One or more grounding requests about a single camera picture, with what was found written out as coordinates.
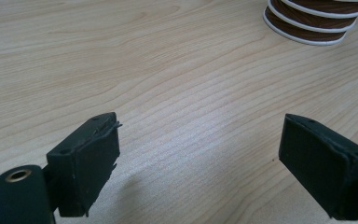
wooden table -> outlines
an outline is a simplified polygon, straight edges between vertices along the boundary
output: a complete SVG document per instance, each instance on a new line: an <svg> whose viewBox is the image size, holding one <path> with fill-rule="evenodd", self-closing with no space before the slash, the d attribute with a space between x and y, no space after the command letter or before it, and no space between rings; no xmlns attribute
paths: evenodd
<svg viewBox="0 0 358 224"><path fill-rule="evenodd" d="M0 1L0 174L117 112L121 156L89 218L340 223L278 160L285 113L358 143L358 21L313 47L257 1Z"/></svg>

